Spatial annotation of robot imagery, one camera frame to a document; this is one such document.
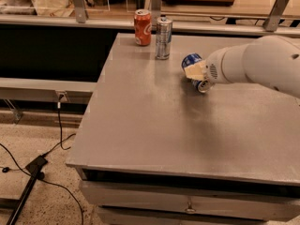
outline soda can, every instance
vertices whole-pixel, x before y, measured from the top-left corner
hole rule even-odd
[[[184,58],[181,63],[181,68],[185,69],[186,67],[199,63],[200,61],[202,61],[202,58],[198,54],[192,53]],[[203,81],[191,80],[192,85],[197,89],[197,91],[203,94],[215,85],[209,81],[209,78],[206,75],[204,77],[205,79]]]
[[[138,9],[134,14],[135,41],[141,46],[151,42],[151,13],[146,9]]]
[[[156,58],[168,59],[172,39],[173,21],[167,17],[157,18]]]

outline silver soda can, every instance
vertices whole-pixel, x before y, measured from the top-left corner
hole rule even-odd
[[[202,61],[202,58],[198,54],[192,53],[184,58],[181,63],[181,68],[185,69],[186,67],[199,63],[200,61]],[[205,79],[203,81],[192,79],[191,83],[200,93],[203,94],[209,91],[215,85],[214,83],[209,81],[207,76],[205,76]]]
[[[156,58],[168,59],[172,39],[173,21],[167,17],[157,18]]]

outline drawer handle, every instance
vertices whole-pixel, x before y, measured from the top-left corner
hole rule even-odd
[[[196,210],[192,207],[191,202],[188,202],[188,208],[185,210],[187,214],[195,214]]]

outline can top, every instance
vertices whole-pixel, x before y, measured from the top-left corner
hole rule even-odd
[[[135,11],[135,14],[139,15],[139,16],[146,16],[146,15],[150,14],[150,11],[147,9],[138,9]]]
[[[157,18],[157,23],[159,23],[159,24],[170,24],[170,23],[172,23],[172,19],[169,19],[169,18],[167,18],[167,17],[159,17],[159,18]]]

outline black stand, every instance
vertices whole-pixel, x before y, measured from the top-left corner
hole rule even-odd
[[[44,178],[44,173],[41,172],[41,169],[47,162],[48,161],[44,157],[38,156],[26,166],[26,170],[30,172],[31,177],[24,191],[22,192],[22,196],[19,200],[0,199],[0,208],[13,209],[13,212],[9,218],[9,221],[7,222],[7,225],[14,225],[16,223],[18,216],[21,213],[37,179]]]

